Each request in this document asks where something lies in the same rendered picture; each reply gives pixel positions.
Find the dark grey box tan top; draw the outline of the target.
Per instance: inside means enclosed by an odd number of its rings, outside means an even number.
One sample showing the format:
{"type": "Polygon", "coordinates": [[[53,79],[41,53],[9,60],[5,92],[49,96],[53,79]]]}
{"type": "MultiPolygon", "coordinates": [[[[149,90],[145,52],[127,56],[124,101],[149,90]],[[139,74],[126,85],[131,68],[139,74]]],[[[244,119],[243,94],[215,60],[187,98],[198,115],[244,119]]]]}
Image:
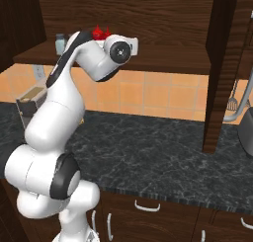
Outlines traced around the dark grey box tan top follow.
{"type": "Polygon", "coordinates": [[[16,105],[23,127],[27,127],[34,114],[46,98],[46,87],[35,86],[16,99],[16,105]]]}

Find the dark wood open wall cabinet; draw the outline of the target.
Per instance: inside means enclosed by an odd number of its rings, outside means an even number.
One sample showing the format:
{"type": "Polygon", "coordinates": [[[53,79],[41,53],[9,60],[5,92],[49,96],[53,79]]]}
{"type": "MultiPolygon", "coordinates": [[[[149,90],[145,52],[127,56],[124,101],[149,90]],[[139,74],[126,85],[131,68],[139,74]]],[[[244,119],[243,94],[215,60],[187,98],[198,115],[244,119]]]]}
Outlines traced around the dark wood open wall cabinet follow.
{"type": "Polygon", "coordinates": [[[17,63],[53,65],[59,33],[98,27],[138,39],[126,70],[205,74],[213,0],[40,0],[46,41],[14,57],[17,63]]]}

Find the dark wood drawer front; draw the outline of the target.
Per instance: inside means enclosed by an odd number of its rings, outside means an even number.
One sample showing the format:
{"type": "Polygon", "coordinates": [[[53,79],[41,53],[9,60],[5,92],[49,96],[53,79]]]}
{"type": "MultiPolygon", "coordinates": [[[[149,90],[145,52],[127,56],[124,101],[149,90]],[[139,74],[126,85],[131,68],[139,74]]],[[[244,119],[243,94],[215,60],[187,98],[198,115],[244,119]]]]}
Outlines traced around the dark wood drawer front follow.
{"type": "Polygon", "coordinates": [[[217,210],[210,225],[210,242],[253,242],[253,215],[217,210]]]}
{"type": "Polygon", "coordinates": [[[112,214],[112,242],[192,242],[199,208],[181,203],[164,202],[141,197],[102,192],[105,229],[112,214]],[[134,201],[158,212],[136,209],[134,201]]]}

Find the white wall socket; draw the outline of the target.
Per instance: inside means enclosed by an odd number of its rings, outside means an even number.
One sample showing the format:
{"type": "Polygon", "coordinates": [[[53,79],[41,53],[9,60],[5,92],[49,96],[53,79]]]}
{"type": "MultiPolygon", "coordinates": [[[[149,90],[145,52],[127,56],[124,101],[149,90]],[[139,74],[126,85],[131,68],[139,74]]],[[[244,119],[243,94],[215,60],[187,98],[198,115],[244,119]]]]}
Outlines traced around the white wall socket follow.
{"type": "Polygon", "coordinates": [[[44,79],[45,74],[44,74],[44,70],[43,70],[42,65],[34,64],[33,65],[33,70],[34,70],[34,76],[35,76],[37,81],[40,81],[40,80],[44,79]]]}

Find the pale grey shaker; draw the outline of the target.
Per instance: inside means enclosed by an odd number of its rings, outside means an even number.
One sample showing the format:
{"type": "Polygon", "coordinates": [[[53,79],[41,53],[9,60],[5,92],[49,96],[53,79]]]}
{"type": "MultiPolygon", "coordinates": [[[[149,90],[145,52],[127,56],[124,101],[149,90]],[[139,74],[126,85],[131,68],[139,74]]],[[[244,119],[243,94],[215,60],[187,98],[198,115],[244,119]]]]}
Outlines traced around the pale grey shaker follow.
{"type": "Polygon", "coordinates": [[[57,55],[62,55],[66,47],[66,37],[65,34],[55,35],[55,50],[57,55]]]}

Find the dark wood cabinet door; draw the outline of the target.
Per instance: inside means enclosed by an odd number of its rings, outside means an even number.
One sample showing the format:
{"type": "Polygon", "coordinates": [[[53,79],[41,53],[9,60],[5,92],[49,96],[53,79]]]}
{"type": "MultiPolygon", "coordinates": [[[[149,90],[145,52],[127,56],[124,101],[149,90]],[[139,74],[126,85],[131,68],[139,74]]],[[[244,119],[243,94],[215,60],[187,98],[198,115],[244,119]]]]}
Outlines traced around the dark wood cabinet door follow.
{"type": "Polygon", "coordinates": [[[253,0],[213,0],[206,49],[211,61],[203,151],[214,153],[247,39],[253,0]]]}
{"type": "Polygon", "coordinates": [[[40,0],[0,0],[0,73],[16,55],[44,41],[40,0]]]}

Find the grey metal appliance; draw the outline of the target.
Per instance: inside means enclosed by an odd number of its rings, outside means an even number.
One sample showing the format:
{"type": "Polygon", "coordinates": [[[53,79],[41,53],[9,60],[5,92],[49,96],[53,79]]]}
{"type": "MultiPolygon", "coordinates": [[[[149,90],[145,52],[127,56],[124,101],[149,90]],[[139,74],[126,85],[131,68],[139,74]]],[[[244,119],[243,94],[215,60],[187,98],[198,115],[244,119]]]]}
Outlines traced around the grey metal appliance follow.
{"type": "Polygon", "coordinates": [[[249,157],[253,158],[253,107],[246,111],[237,131],[244,151],[249,157]]]}

